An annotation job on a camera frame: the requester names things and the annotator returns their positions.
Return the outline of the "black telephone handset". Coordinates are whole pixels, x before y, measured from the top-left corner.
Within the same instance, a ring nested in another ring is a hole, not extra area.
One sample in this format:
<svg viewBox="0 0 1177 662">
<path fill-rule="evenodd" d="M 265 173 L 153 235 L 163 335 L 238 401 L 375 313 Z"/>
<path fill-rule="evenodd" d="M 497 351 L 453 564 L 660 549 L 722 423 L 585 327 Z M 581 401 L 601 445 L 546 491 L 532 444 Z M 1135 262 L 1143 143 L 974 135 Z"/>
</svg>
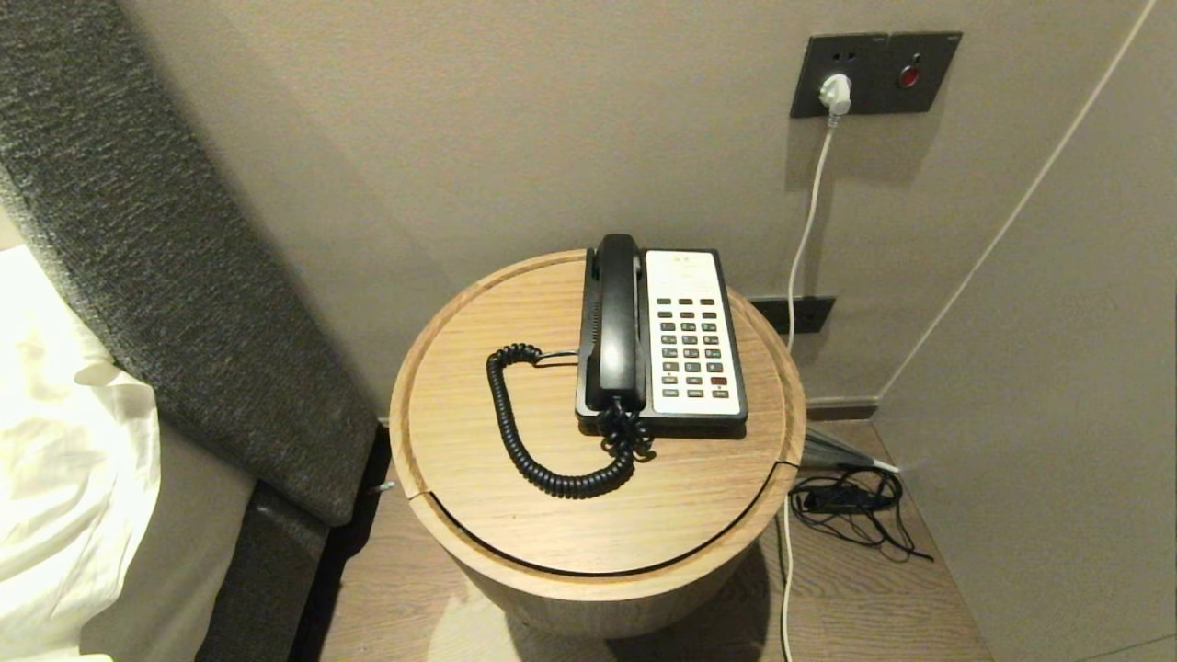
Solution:
<svg viewBox="0 0 1177 662">
<path fill-rule="evenodd" d="M 625 412 L 645 409 L 643 276 L 641 252 L 629 234 L 607 234 L 586 252 L 576 395 L 576 412 L 583 419 L 616 403 Z"/>
</svg>

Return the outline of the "black and white desk telephone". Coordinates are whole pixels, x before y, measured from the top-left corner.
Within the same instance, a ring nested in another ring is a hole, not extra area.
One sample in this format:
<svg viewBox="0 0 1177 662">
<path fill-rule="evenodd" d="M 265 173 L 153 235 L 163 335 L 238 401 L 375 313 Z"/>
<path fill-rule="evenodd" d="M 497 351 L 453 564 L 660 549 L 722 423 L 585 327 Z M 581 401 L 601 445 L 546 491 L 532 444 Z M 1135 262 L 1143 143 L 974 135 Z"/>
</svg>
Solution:
<svg viewBox="0 0 1177 662">
<path fill-rule="evenodd" d="M 639 250 L 649 378 L 636 413 L 669 439 L 740 439 L 747 390 L 718 253 Z M 600 416 L 577 419 L 593 428 Z"/>
</svg>

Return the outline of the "round wooden side table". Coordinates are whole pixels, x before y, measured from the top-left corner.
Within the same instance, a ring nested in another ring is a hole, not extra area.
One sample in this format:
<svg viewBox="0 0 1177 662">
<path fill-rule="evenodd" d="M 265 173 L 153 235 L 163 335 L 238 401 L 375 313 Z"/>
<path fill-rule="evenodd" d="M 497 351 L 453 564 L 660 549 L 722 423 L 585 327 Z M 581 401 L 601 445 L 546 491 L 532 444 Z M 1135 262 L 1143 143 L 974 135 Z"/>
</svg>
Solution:
<svg viewBox="0 0 1177 662">
<path fill-rule="evenodd" d="M 395 378 L 395 474 L 428 535 L 508 615 L 560 635 L 636 636 L 711 598 L 769 529 L 797 474 L 806 398 L 782 337 L 731 292 L 747 432 L 659 435 L 613 494 L 541 494 L 508 461 L 485 363 L 513 342 L 576 347 L 584 269 L 583 250 L 530 258 L 434 315 Z"/>
</svg>

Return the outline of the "white power plug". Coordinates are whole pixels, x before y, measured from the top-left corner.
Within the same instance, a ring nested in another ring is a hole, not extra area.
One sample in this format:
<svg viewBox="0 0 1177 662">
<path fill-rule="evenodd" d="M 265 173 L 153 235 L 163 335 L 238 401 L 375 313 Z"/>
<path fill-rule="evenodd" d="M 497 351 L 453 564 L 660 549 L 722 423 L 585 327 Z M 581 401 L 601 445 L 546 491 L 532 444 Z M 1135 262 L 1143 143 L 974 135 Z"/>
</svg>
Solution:
<svg viewBox="0 0 1177 662">
<path fill-rule="evenodd" d="M 837 130 L 842 117 L 852 108 L 852 81 L 844 73 L 827 77 L 819 90 L 819 101 L 827 110 L 827 128 Z"/>
</svg>

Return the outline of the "grey upholstered headboard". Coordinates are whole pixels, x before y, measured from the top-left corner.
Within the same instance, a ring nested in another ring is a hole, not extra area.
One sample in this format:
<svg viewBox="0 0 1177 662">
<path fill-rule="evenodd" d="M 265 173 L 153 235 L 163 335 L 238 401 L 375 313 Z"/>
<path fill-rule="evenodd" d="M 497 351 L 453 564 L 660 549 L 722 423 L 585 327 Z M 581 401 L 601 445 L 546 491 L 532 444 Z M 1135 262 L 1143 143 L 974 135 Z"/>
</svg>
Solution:
<svg viewBox="0 0 1177 662">
<path fill-rule="evenodd" d="M 350 522 L 377 416 L 115 0 L 0 0 L 0 201 L 165 419 Z"/>
</svg>

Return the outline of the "beige bed sheet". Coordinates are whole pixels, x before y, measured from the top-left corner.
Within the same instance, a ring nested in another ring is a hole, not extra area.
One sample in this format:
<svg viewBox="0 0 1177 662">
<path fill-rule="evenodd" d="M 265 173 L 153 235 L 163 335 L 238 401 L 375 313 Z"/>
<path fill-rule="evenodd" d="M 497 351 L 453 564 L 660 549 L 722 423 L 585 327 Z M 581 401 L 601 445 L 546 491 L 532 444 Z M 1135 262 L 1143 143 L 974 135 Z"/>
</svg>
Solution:
<svg viewBox="0 0 1177 662">
<path fill-rule="evenodd" d="M 81 651 L 113 662 L 195 662 L 257 478 L 160 424 L 157 504 L 115 602 L 84 627 Z"/>
</svg>

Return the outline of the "white bed linen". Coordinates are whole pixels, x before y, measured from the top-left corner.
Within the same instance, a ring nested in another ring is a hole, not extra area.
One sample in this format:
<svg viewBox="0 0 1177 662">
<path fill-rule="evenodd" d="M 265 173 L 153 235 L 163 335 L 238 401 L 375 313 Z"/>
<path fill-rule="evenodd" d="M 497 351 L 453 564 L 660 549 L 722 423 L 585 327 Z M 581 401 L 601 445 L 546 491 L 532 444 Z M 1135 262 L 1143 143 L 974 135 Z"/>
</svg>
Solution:
<svg viewBox="0 0 1177 662">
<path fill-rule="evenodd" d="M 24 245 L 0 251 L 0 662 L 112 662 L 112 605 L 157 504 L 153 389 L 115 365 Z"/>
</svg>

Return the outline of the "small dark wall socket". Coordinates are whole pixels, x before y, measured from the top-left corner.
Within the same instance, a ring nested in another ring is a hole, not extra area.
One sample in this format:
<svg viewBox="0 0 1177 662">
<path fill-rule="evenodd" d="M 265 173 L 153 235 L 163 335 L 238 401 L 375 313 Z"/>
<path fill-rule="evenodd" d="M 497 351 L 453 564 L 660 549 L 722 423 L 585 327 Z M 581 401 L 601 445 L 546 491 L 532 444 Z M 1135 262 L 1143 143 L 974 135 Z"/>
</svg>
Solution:
<svg viewBox="0 0 1177 662">
<path fill-rule="evenodd" d="M 804 296 L 794 299 L 765 297 L 749 299 L 777 335 L 819 335 L 836 305 L 833 296 Z"/>
</svg>

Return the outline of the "dark wall socket plate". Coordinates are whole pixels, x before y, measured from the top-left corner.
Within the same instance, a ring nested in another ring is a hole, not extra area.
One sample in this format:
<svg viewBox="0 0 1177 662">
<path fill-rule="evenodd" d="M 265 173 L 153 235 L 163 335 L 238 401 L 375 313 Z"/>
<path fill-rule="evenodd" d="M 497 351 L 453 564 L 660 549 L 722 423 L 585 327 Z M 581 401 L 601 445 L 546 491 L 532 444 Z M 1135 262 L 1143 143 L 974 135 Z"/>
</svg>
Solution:
<svg viewBox="0 0 1177 662">
<path fill-rule="evenodd" d="M 827 106 L 819 99 L 820 88 L 829 77 L 836 74 L 850 79 L 851 115 L 877 114 L 880 110 L 878 84 L 886 45 L 887 34 L 884 32 L 810 37 L 789 115 L 792 119 L 827 115 Z"/>
</svg>

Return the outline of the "dark bed frame panel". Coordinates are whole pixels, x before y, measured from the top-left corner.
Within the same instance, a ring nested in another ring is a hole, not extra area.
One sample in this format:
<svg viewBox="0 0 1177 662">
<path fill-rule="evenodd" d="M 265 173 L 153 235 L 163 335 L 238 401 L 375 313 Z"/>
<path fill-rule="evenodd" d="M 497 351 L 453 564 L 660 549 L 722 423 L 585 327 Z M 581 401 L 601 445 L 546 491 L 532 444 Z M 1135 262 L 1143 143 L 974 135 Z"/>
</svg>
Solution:
<svg viewBox="0 0 1177 662">
<path fill-rule="evenodd" d="M 328 532 L 257 483 L 195 662 L 290 662 Z"/>
</svg>

